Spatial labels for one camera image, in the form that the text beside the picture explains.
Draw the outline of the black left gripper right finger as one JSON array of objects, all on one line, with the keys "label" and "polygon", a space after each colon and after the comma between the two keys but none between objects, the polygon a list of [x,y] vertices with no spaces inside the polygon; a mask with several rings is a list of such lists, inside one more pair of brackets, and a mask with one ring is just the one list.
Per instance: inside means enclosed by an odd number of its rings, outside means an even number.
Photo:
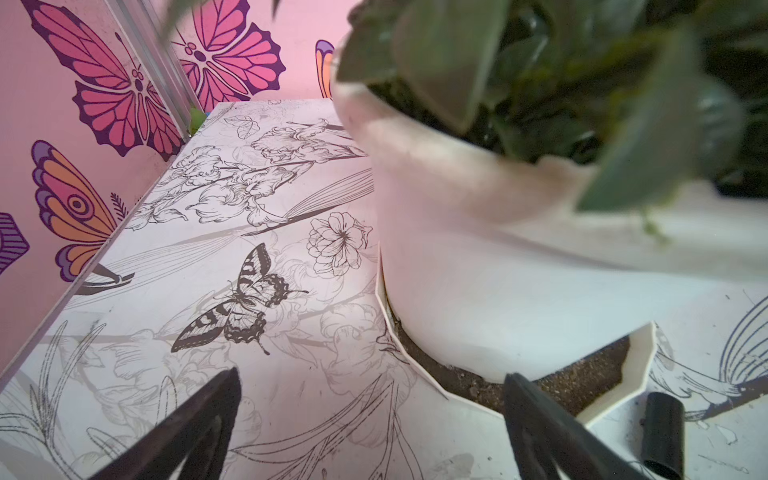
[{"label": "black left gripper right finger", "polygon": [[519,373],[503,384],[503,416],[522,479],[642,479],[581,423]]}]

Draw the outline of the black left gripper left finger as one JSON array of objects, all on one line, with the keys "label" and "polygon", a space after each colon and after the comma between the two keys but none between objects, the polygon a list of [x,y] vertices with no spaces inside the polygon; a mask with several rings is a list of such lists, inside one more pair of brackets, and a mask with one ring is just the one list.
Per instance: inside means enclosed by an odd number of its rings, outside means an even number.
[{"label": "black left gripper left finger", "polygon": [[95,479],[218,479],[242,398],[239,371],[218,373]]}]

